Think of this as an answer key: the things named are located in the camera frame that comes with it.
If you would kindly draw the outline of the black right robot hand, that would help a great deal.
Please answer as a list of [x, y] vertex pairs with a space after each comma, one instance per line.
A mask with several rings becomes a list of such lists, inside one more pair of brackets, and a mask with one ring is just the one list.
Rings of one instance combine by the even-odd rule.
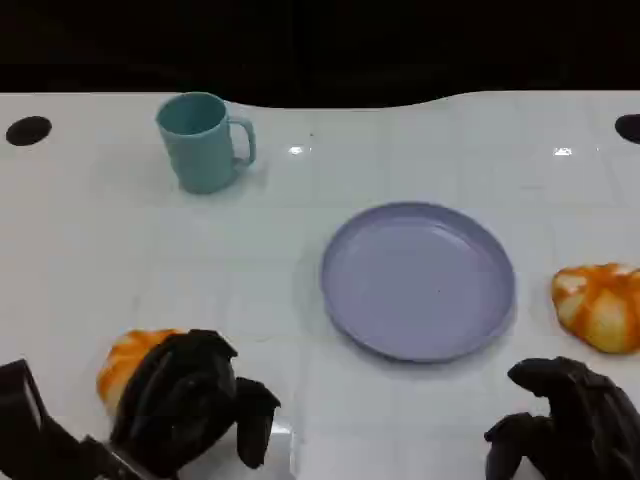
[[485, 432], [487, 479], [512, 479], [524, 458], [546, 479], [639, 477], [639, 412], [610, 378], [566, 357], [524, 359], [507, 376], [550, 414], [510, 414]]

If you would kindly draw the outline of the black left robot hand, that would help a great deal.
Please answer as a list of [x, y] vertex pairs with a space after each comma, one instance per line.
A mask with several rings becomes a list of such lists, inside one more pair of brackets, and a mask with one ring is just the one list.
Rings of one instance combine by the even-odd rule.
[[113, 420], [110, 442], [160, 478], [175, 478], [230, 428], [260, 468], [280, 400], [235, 374], [236, 350], [216, 331], [131, 330], [116, 340], [96, 388]]

